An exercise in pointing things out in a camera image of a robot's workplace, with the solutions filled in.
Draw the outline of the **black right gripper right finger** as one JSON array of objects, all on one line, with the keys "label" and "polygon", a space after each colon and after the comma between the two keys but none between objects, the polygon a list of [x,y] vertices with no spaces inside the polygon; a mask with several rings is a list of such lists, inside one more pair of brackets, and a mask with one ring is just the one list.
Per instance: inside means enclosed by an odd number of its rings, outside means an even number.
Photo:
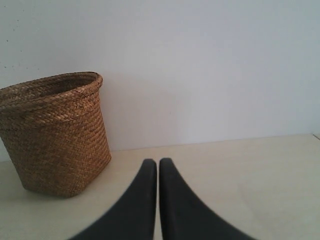
[{"label": "black right gripper right finger", "polygon": [[159,162],[159,211],[164,240],[245,240],[247,235],[207,207],[173,160]]}]

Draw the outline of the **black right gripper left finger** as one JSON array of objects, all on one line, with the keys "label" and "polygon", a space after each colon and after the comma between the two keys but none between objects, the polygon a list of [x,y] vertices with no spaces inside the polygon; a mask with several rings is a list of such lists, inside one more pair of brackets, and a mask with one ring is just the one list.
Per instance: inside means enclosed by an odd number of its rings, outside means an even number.
[{"label": "black right gripper left finger", "polygon": [[145,159],[130,186],[97,221],[73,240],[152,240],[157,205],[157,164]]}]

